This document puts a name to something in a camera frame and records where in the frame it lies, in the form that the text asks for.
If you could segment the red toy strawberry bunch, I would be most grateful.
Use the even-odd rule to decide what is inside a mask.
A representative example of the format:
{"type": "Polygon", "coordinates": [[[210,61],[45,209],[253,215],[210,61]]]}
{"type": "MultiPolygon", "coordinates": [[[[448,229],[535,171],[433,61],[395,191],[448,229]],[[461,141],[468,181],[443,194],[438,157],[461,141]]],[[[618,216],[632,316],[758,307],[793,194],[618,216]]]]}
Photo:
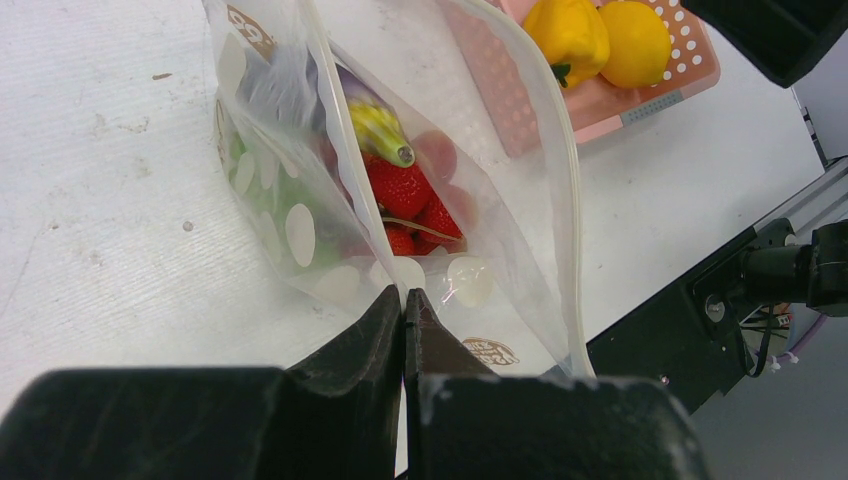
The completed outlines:
{"type": "Polygon", "coordinates": [[[368,152],[362,158],[393,253],[427,256],[441,247],[449,253],[467,250],[467,239],[444,205],[446,199],[474,223],[477,207],[471,194],[451,184],[439,195],[418,165],[397,167],[368,152]]]}

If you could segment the purple toy eggplant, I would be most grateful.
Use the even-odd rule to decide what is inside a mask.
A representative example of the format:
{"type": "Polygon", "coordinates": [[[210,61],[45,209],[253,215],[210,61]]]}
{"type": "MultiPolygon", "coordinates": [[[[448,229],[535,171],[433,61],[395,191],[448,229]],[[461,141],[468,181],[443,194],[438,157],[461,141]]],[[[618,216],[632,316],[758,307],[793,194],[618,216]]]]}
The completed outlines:
{"type": "Polygon", "coordinates": [[[395,110],[345,66],[336,69],[360,149],[396,167],[413,166],[416,155],[395,110]]]}

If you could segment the clear dotted zip top bag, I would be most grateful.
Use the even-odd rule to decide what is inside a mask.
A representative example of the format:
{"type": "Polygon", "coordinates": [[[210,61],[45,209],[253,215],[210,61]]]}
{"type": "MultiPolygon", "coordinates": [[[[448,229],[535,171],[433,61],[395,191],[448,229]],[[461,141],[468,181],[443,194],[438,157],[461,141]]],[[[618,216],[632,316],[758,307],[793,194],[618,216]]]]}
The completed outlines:
{"type": "Polygon", "coordinates": [[[312,220],[341,256],[295,275],[263,247],[280,277],[352,316],[388,285],[402,295],[418,288],[448,330],[500,374],[593,374],[580,307],[575,135],[543,56],[513,20],[485,1],[207,1],[203,8],[227,182],[237,133],[264,160],[263,187],[282,168],[319,206],[315,215],[302,204],[288,214],[290,245],[303,250],[298,263],[310,262],[314,245],[306,234],[293,236],[298,221],[312,220]],[[446,184],[471,194],[474,223],[444,201],[465,252],[393,253],[336,64],[395,110],[414,165],[437,194],[446,184]]]}

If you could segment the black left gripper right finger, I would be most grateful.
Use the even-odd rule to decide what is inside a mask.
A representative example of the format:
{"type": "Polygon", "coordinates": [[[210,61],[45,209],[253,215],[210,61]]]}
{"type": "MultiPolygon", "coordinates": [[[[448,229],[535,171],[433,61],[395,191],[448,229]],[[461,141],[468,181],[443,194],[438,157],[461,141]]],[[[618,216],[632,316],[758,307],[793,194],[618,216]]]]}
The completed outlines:
{"type": "Polygon", "coordinates": [[[410,479],[706,479],[683,405],[633,378],[504,377],[406,304],[410,479]]]}

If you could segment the yellow toy lemon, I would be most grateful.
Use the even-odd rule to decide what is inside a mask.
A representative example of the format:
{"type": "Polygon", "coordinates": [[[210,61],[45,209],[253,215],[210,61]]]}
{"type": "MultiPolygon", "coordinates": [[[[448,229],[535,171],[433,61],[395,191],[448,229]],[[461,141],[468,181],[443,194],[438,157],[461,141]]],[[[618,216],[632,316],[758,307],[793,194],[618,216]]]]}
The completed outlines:
{"type": "Polygon", "coordinates": [[[612,1],[603,5],[599,14],[610,45],[601,75],[623,89],[660,83],[672,51],[670,33],[660,16],[638,1],[612,1]]]}

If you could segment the yellow toy bell pepper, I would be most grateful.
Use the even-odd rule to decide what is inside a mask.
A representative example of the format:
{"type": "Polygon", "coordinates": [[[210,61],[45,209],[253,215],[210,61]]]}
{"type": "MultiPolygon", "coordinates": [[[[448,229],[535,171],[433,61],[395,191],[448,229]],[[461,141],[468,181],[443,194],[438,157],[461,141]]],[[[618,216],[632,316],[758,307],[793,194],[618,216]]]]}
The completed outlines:
{"type": "Polygon", "coordinates": [[[587,0],[538,1],[522,23],[562,88],[595,77],[610,57],[609,35],[587,0]]]}

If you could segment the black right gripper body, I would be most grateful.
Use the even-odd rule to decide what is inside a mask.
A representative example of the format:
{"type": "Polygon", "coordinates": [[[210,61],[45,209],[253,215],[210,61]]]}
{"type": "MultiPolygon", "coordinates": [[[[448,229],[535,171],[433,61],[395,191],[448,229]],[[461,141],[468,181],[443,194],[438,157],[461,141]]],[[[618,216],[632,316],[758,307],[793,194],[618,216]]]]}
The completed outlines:
{"type": "Polygon", "coordinates": [[[768,80],[789,88],[847,30],[846,0],[683,0],[768,80]]]}

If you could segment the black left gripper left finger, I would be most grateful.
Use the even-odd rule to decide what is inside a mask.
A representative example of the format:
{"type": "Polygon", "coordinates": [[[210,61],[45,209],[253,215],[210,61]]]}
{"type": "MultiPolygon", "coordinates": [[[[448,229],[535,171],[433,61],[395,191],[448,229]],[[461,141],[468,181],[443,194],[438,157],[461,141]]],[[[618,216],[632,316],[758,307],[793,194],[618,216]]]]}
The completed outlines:
{"type": "Polygon", "coordinates": [[[5,479],[390,479],[402,308],[277,367],[86,368],[36,378],[1,423],[5,479]]]}

